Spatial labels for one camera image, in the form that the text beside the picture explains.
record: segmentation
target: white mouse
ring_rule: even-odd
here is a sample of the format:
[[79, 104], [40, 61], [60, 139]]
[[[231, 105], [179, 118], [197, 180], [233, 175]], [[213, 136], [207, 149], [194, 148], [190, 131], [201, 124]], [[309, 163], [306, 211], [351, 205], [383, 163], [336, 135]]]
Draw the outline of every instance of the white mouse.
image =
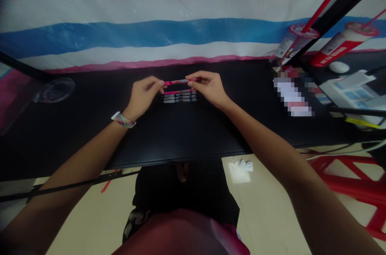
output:
[[332, 62], [329, 64], [329, 68], [332, 72], [338, 73], [338, 74], [343, 74], [346, 73], [348, 70], [350, 70], [350, 67], [339, 61]]

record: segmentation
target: red stool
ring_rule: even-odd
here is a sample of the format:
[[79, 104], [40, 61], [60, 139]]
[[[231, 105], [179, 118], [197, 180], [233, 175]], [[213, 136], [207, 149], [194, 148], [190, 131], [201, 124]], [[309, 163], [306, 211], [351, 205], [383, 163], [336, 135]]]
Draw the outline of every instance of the red stool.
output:
[[[325, 169], [334, 160], [341, 161], [360, 179], [338, 177], [324, 173]], [[366, 230], [374, 238], [386, 241], [386, 234], [382, 232], [383, 225], [386, 222], [386, 173], [378, 181], [373, 181], [355, 166], [354, 162], [377, 164], [374, 159], [369, 157], [336, 155], [322, 156], [314, 161], [312, 167], [334, 192], [349, 195], [360, 202], [376, 206], [377, 210], [366, 226]]]

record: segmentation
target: marker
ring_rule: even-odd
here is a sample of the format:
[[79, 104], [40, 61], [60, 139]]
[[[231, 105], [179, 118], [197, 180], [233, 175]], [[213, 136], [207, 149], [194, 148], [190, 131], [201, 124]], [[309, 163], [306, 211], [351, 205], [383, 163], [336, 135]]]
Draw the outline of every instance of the marker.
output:
[[197, 92], [192, 92], [192, 93], [179, 93], [179, 94], [166, 94], [166, 95], [161, 95], [161, 97], [188, 97], [191, 95], [196, 95]]
[[161, 97], [160, 101], [162, 101], [162, 100], [193, 99], [193, 98], [197, 98], [197, 96], [196, 95], [192, 95], [192, 96], [183, 96], [183, 97]]
[[200, 78], [192, 78], [192, 79], [183, 79], [183, 80], [174, 80], [174, 81], [165, 81], [165, 86], [170, 86], [174, 84], [187, 84], [189, 81], [198, 81]]
[[197, 99], [181, 99], [181, 100], [165, 100], [165, 101], [160, 101], [161, 103], [180, 103], [180, 102], [196, 102]]
[[179, 93], [187, 93], [187, 92], [193, 92], [193, 91], [194, 91], [194, 90], [192, 90], [192, 89], [180, 90], [180, 91], [168, 91], [168, 92], [165, 92], [165, 95], [179, 94]]

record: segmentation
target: hand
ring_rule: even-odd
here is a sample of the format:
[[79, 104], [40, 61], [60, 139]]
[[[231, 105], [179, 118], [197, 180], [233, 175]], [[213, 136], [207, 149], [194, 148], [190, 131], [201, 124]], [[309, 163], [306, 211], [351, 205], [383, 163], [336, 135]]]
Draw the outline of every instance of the hand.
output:
[[205, 98], [217, 108], [223, 109], [232, 102], [222, 86], [220, 74], [198, 71], [185, 77], [186, 79], [201, 78], [200, 83], [188, 82], [188, 86], [201, 92]]
[[154, 76], [134, 82], [130, 102], [122, 113], [123, 116], [130, 121], [136, 121], [149, 108], [158, 91], [161, 94], [165, 93], [164, 84], [164, 81]]

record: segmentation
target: wristband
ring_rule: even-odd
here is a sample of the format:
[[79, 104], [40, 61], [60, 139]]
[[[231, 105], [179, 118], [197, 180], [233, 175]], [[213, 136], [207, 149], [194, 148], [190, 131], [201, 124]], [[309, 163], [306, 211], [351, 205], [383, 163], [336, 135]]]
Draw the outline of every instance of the wristband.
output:
[[134, 125], [137, 123], [135, 121], [132, 122], [132, 121], [128, 120], [119, 111], [116, 114], [114, 114], [111, 119], [118, 122], [120, 125], [122, 125], [126, 128], [133, 128]]

